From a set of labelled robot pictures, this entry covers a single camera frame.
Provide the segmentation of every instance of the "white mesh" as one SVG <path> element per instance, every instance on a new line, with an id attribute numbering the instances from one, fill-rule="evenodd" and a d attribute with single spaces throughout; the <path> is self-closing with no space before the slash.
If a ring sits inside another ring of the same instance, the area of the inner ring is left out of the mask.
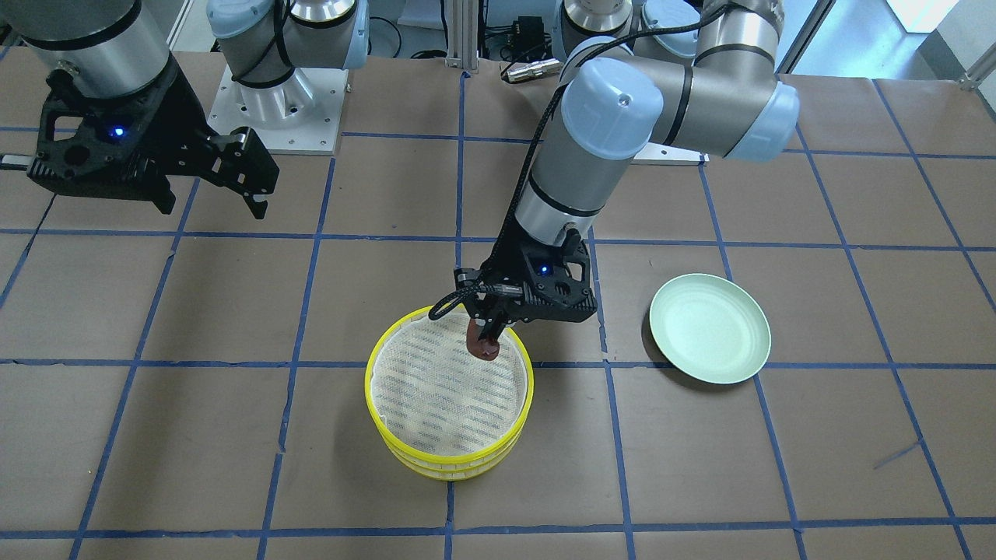
<path id="1" fill-rule="evenodd" d="M 438 321 L 405 323 L 373 363 L 371 396 L 398 439 L 434 455 L 479 451 L 507 433 L 526 402 L 526 364 L 507 333 L 493 362 L 471 356 L 468 317 L 455 310 Z"/>

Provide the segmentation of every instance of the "yellow basket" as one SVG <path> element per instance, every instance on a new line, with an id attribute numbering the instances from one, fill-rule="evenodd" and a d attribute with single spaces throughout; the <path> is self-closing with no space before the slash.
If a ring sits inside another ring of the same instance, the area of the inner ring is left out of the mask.
<path id="1" fill-rule="evenodd" d="M 376 365 L 377 358 L 380 356 L 381 350 L 383 350 L 384 345 L 387 344 L 391 337 L 397 333 L 401 327 L 425 318 L 428 315 L 429 309 L 431 309 L 431 307 L 425 307 L 417 311 L 413 311 L 399 319 L 391 325 L 389 329 L 387 329 L 387 331 L 380 337 L 380 340 L 377 341 L 376 346 L 373 347 L 371 357 L 367 361 L 367 374 L 364 382 L 367 409 L 370 411 L 373 423 L 376 425 L 377 431 L 380 432 L 380 436 L 383 438 L 384 443 L 387 444 L 387 447 L 390 449 L 391 453 L 393 453 L 402 464 L 419 474 L 428 476 L 429 478 L 435 478 L 437 480 L 465 480 L 493 468 L 496 464 L 501 462 L 506 455 L 508 455 L 516 441 L 519 440 L 519 435 L 522 432 L 522 426 L 526 422 L 526 416 L 529 413 L 529 407 L 533 401 L 533 366 L 529 360 L 529 354 L 526 352 L 526 347 L 523 346 L 522 341 L 519 340 L 519 337 L 516 336 L 511 329 L 505 329 L 502 334 L 502 338 L 505 339 L 506 344 L 502 346 L 502 352 L 516 353 L 519 359 L 522 360 L 522 367 L 524 368 L 526 374 L 525 399 L 522 404 L 522 409 L 519 411 L 518 417 L 515 419 L 512 427 L 509 428 L 508 431 L 506 431 L 494 443 L 474 452 L 461 455 L 433 454 L 405 443 L 397 435 L 390 431 L 376 409 L 373 394 L 374 366 Z M 463 310 L 462 306 L 454 310 L 451 315 L 452 314 L 459 314 L 461 318 L 466 318 L 469 321 L 469 317 Z"/>

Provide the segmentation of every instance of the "light green plate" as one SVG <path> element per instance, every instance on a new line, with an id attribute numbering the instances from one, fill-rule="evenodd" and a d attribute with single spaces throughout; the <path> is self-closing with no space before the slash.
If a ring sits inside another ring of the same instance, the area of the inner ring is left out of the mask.
<path id="1" fill-rule="evenodd" d="M 661 286 L 650 303 L 650 331 L 675 367 L 708 383 L 750 379 L 771 353 L 761 306 L 711 274 L 685 274 Z"/>

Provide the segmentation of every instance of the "white mounting plate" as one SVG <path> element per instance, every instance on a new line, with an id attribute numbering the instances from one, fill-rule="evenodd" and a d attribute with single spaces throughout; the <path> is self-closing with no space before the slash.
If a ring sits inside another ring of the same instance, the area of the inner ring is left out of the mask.
<path id="1" fill-rule="evenodd" d="M 709 154 L 653 142 L 632 160 L 637 165 L 698 165 L 701 161 L 709 161 Z"/>
<path id="2" fill-rule="evenodd" d="M 239 127 L 251 127 L 270 153 L 295 155 L 334 155 L 339 138 L 340 118 L 349 72 L 326 68 L 302 68 L 315 91 L 317 106 L 306 120 L 288 129 L 263 129 L 249 123 L 239 108 L 238 94 L 232 84 L 232 71 L 225 67 L 221 85 L 207 122 L 220 134 L 227 135 Z"/>

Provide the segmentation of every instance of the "round plate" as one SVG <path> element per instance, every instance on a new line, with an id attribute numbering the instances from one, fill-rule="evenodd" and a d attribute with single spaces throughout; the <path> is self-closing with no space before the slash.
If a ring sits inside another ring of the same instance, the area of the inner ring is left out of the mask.
<path id="1" fill-rule="evenodd" d="M 675 367 L 708 383 L 750 379 L 771 352 L 761 306 L 711 274 L 686 274 L 661 286 L 650 303 L 650 331 Z"/>

